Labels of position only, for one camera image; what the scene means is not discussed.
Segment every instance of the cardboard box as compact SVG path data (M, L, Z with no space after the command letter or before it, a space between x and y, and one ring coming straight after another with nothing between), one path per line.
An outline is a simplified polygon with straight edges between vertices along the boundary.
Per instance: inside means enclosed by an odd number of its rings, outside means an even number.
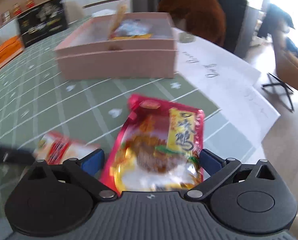
M172 78L176 40L167 13L127 13L152 27L149 39L108 40L112 16L91 18L55 49L58 67L70 80L95 78Z

